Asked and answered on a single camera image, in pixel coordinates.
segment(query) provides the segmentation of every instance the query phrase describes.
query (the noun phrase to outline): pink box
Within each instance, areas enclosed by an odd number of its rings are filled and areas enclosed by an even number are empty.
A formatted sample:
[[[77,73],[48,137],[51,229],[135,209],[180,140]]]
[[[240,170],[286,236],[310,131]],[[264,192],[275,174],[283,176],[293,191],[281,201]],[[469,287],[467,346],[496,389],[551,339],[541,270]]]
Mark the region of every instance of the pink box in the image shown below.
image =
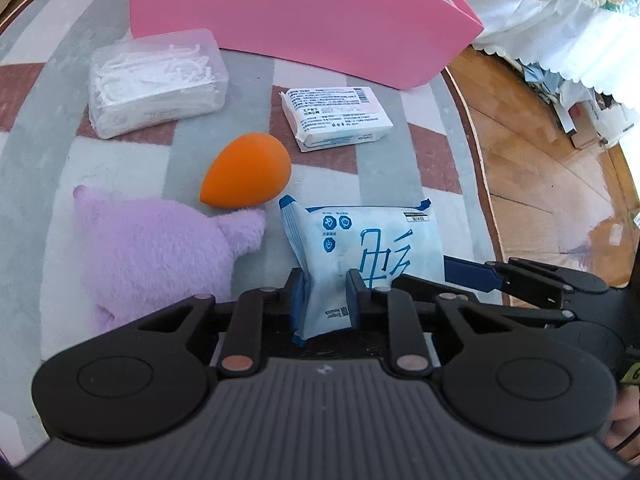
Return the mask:
[[[398,89],[428,83],[482,31],[464,0],[130,0],[135,38],[208,28],[220,48]]]

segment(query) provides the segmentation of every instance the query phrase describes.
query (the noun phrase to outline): blue and white package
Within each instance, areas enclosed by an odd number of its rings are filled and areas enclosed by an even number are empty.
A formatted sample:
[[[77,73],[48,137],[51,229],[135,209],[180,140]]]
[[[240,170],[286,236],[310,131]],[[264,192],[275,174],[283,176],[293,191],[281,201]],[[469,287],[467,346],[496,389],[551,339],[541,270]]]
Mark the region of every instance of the blue and white package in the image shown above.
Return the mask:
[[[358,269],[370,287],[389,286],[407,272],[444,282],[444,260],[431,202],[418,207],[323,206],[304,208],[291,196],[280,199],[282,222],[305,273],[306,307],[296,336],[351,327],[345,280]]]

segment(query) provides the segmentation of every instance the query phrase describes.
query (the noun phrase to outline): purple fur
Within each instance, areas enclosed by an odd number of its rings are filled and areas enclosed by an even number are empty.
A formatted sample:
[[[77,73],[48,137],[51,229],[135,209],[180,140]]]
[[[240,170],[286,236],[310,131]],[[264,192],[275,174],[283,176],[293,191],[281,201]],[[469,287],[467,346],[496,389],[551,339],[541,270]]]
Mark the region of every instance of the purple fur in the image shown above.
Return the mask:
[[[256,251],[259,209],[207,217],[179,202],[112,202],[95,189],[74,190],[84,237],[82,284],[98,305],[101,330],[151,314],[193,294],[229,301],[236,258]]]

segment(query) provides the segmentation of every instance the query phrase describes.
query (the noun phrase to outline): ribbed gray surface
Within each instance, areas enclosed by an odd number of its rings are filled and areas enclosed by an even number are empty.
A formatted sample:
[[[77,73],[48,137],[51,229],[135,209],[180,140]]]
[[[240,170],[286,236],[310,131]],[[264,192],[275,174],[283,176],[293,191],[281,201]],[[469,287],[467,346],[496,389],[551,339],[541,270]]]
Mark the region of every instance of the ribbed gray surface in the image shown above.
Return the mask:
[[[29,480],[606,480],[627,466],[595,440],[505,446],[468,430],[431,388],[375,360],[272,359],[225,381],[197,418],[153,442],[85,449],[53,441]]]

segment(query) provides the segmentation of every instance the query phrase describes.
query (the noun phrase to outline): yellow label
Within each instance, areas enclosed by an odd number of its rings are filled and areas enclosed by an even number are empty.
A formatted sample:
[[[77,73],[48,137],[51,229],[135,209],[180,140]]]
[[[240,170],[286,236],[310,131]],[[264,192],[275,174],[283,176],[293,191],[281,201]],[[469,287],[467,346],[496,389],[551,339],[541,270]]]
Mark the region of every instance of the yellow label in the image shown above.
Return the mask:
[[[620,382],[625,384],[640,384],[640,363],[633,363]]]

